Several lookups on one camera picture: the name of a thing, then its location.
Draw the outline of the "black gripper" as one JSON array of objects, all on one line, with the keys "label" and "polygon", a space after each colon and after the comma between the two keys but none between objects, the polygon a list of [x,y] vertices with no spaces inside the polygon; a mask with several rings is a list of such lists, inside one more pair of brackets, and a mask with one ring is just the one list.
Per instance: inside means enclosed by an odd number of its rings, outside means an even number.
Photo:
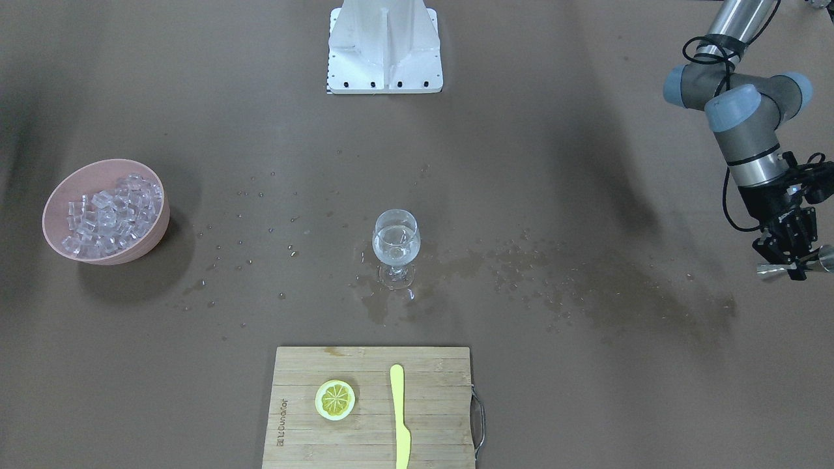
[{"label": "black gripper", "polygon": [[753,249],[766,264],[787,264],[791,280],[806,280],[817,241],[813,206],[828,200],[828,160],[823,152],[805,164],[796,163],[792,152],[787,156],[786,172],[771,183],[744,188],[743,202],[760,231]]}]

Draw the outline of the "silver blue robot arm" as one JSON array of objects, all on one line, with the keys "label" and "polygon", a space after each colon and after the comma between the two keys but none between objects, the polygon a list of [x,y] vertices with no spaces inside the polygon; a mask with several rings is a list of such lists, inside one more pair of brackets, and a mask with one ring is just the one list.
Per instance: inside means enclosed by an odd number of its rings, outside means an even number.
[{"label": "silver blue robot arm", "polygon": [[685,64],[667,76],[667,103],[705,113],[726,162],[724,186],[734,182],[755,224],[760,276],[832,273],[831,244],[817,244],[815,206],[832,196],[833,165],[822,152],[799,163],[781,148],[777,130],[810,104],[813,86],[799,72],[771,77],[740,74],[738,65],[760,38],[778,1],[724,1],[705,35],[682,46]]}]

